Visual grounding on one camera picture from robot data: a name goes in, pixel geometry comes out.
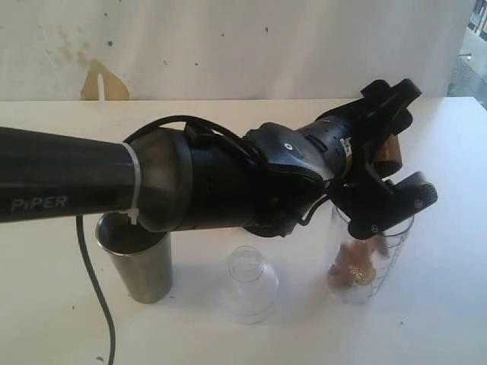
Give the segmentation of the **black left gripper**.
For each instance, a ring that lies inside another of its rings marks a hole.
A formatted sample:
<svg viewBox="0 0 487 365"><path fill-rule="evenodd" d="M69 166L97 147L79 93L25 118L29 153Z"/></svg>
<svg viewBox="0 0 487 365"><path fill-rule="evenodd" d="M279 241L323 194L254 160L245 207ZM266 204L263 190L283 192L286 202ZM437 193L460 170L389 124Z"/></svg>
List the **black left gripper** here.
<svg viewBox="0 0 487 365"><path fill-rule="evenodd" d="M374 167L374 158L387 139L412 124L408 106L422 95L419 88L409 78L395 85L377 79L361 95L325 112L323 119L340 127L351 149L351 164L330 192L331 200L349 213L349 234L366 240L432 206L438 193L421 172L390 185Z"/></svg>

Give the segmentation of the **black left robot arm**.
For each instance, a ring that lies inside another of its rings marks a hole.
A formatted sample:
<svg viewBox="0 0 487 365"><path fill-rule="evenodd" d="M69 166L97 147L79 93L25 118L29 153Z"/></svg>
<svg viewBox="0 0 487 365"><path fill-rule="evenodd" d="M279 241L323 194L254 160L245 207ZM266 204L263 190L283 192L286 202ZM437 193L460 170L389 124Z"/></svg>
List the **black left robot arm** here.
<svg viewBox="0 0 487 365"><path fill-rule="evenodd" d="M412 124L420 90L378 79L361 97L291 129L239 136L196 116L166 116L113 143L4 127L1 220L120 212L152 232L241 227L287 236L332 202L367 239L432 206L420 172L392 182L376 163Z"/></svg>

